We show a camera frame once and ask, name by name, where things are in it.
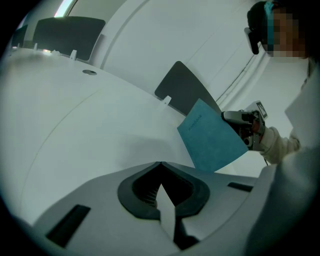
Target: white sleeve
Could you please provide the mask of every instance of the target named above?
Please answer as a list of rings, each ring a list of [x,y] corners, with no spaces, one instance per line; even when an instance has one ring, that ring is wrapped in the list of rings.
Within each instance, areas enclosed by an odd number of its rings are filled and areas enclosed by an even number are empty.
[[[271,164],[280,163],[286,155],[300,148],[300,142],[294,131],[290,133],[289,138],[282,138],[274,127],[265,128],[260,145],[264,149],[261,155]]]

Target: white curved surface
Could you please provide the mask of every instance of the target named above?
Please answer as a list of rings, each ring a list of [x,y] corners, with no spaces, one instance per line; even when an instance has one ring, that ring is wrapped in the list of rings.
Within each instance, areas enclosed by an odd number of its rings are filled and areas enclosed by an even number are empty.
[[[182,115],[169,107],[157,113],[156,98],[113,75],[100,79],[108,86],[70,113],[37,155],[21,200],[31,224],[95,177],[155,161],[193,167],[177,130]]]
[[[239,77],[216,101],[222,111],[235,110],[239,107],[240,102],[257,84],[270,59],[270,56],[260,46],[259,54],[251,58]]]
[[[100,37],[92,51],[89,64],[102,69],[117,37],[130,19],[149,0],[129,0],[115,12],[104,26]]]
[[[234,80],[252,57],[248,45],[243,46],[243,29],[254,3],[150,0],[110,45],[103,69],[154,95],[172,65],[182,61],[217,98],[230,82],[217,84],[225,77]],[[233,58],[237,52],[241,57]],[[217,77],[224,67],[224,76]]]
[[[93,66],[31,49],[19,49],[1,63],[1,192],[18,215],[32,162],[55,126],[105,83]]]

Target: white lab coat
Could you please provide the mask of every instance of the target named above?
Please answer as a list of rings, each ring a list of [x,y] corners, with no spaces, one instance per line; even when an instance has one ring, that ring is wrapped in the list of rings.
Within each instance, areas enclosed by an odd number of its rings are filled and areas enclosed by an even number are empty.
[[[313,58],[309,58],[308,66],[308,78],[315,69],[316,61]],[[307,79],[302,85],[302,89],[305,86]],[[271,164],[278,164],[288,154],[297,151],[300,148],[300,142],[295,132],[290,133],[289,138],[282,138],[275,127],[265,128],[262,140],[260,142],[264,152],[260,154]]]

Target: dark gray panel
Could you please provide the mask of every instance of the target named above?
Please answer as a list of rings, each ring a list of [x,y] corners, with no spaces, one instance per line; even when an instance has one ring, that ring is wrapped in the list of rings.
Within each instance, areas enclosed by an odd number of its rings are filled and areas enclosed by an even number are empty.
[[[17,47],[18,44],[20,44],[20,47],[23,46],[25,35],[26,35],[26,31],[27,31],[27,27],[28,27],[28,25],[25,25],[25,26],[17,29],[13,33],[11,46],[16,46]]]
[[[170,96],[170,106],[188,115],[198,99],[203,100],[218,114],[221,110],[199,79],[181,62],[177,61],[164,77],[154,94],[160,99]]]
[[[87,61],[106,22],[89,17],[59,17],[39,20],[33,42],[39,49],[56,50],[71,55],[77,50],[77,58]]]

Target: blue folder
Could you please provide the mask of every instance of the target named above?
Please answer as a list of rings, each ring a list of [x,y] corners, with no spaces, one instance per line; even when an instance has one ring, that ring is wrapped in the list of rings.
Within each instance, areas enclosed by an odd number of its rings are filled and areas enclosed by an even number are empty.
[[[215,172],[248,151],[248,147],[201,99],[177,128],[196,169]]]

